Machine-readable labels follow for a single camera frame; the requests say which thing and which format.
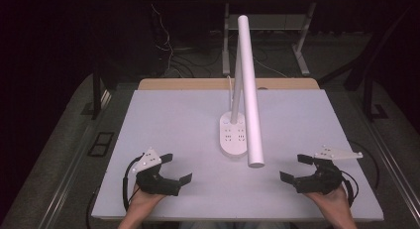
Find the pale grey table mat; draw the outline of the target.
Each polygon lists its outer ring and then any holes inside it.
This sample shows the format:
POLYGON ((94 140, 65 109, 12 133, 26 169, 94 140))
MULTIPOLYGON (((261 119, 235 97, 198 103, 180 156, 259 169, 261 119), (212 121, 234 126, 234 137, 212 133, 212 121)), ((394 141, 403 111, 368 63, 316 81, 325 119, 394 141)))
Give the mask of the pale grey table mat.
POLYGON ((328 147, 351 147, 323 90, 261 90, 258 102, 264 167, 251 169, 245 157, 232 159, 219 143, 219 119, 227 112, 226 90, 138 90, 134 93, 92 214, 124 216, 123 183, 136 176, 130 161, 149 148, 172 154, 161 175, 191 175, 179 195, 165 198, 154 221, 316 221, 322 215, 307 197, 281 181, 281 172, 307 176, 315 169, 298 155, 328 147))

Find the person's right hand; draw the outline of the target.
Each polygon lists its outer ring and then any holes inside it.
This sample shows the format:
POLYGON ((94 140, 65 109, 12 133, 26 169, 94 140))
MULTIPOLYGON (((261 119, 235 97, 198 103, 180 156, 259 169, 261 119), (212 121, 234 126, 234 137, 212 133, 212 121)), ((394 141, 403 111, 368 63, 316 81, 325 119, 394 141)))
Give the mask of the person's right hand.
POLYGON ((305 193, 319 208, 325 219, 333 224, 342 224, 345 220, 352 219, 348 198, 344 188, 340 185, 337 189, 322 194, 320 192, 305 193))

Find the person's left hand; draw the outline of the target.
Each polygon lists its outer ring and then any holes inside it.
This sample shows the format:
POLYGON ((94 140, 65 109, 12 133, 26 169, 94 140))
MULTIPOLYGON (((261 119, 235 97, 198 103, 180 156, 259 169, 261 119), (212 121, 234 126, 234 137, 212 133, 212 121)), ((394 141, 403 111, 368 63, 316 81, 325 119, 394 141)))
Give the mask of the person's left hand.
POLYGON ((145 219, 163 199, 164 195, 143 192, 135 185, 127 215, 135 219, 145 219))

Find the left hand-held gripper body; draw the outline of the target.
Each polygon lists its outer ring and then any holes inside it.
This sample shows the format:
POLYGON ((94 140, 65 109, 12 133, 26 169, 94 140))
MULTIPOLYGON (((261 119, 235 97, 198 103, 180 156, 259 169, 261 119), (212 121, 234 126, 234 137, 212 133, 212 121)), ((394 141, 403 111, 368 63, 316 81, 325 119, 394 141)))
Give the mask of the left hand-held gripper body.
POLYGON ((157 165, 160 162, 158 152, 149 148, 135 163, 132 172, 136 175, 136 184, 141 191, 149 194, 178 196, 181 189, 179 180, 164 178, 157 165))

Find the dark metal stand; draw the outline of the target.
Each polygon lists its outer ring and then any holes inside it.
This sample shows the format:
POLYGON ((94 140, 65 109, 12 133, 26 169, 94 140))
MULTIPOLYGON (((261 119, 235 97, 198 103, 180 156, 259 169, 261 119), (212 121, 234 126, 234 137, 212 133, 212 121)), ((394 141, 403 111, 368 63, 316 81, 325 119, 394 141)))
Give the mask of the dark metal stand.
POLYGON ((413 5, 409 5, 398 16, 389 21, 378 32, 375 32, 368 41, 367 46, 360 55, 344 64, 333 72, 317 79, 319 86, 325 85, 332 79, 348 72, 349 75, 344 83, 344 87, 348 91, 356 91, 361 83, 364 84, 363 91, 363 113, 369 121, 374 119, 386 118, 384 110, 377 105, 372 104, 373 94, 373 64, 378 60, 381 50, 384 48, 400 22, 411 11, 413 5))
POLYGON ((96 63, 92 69, 92 90, 93 90, 93 113, 92 119, 95 120, 102 109, 102 95, 106 90, 113 88, 113 77, 107 67, 96 63))

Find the black floor socket frame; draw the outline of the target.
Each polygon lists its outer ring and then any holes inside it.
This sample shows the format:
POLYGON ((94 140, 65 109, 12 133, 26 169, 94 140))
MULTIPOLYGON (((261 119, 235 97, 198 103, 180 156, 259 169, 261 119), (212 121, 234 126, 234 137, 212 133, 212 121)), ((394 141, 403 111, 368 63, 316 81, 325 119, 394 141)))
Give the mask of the black floor socket frame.
POLYGON ((87 152, 88 157, 103 158, 107 155, 114 137, 114 132, 99 132, 87 152))

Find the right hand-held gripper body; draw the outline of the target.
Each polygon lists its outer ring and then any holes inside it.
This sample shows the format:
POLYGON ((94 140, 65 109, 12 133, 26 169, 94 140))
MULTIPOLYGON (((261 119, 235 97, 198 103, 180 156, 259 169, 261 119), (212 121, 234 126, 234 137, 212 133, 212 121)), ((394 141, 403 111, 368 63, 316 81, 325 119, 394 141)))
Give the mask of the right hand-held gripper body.
POLYGON ((316 171, 309 176, 296 177, 294 187, 298 193, 321 192, 328 194, 337 189, 342 183, 349 191, 353 191, 351 184, 344 179, 342 171, 334 165, 334 161, 361 159, 362 153, 322 147, 312 156, 317 163, 316 171))

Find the grey metal desk frame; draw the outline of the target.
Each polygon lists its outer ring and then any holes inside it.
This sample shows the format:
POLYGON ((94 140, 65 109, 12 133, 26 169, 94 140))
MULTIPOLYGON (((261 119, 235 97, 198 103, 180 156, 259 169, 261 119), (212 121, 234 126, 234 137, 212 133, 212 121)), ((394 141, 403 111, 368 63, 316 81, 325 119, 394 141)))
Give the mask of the grey metal desk frame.
POLYGON ((224 26, 222 45, 222 73, 229 75, 229 32, 237 30, 236 19, 245 13, 249 16, 250 28, 255 31, 297 31, 299 39, 291 50, 303 76, 310 74, 302 49, 309 32, 317 5, 332 0, 222 0, 224 26))

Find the white desk lamp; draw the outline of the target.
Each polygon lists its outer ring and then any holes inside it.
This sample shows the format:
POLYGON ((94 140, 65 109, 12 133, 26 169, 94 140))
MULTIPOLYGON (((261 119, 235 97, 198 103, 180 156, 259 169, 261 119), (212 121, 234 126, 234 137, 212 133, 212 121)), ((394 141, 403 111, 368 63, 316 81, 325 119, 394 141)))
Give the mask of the white desk lamp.
POLYGON ((264 166, 263 140, 249 18, 238 18, 238 44, 231 110, 219 120, 222 152, 231 158, 248 156, 250 168, 264 166))

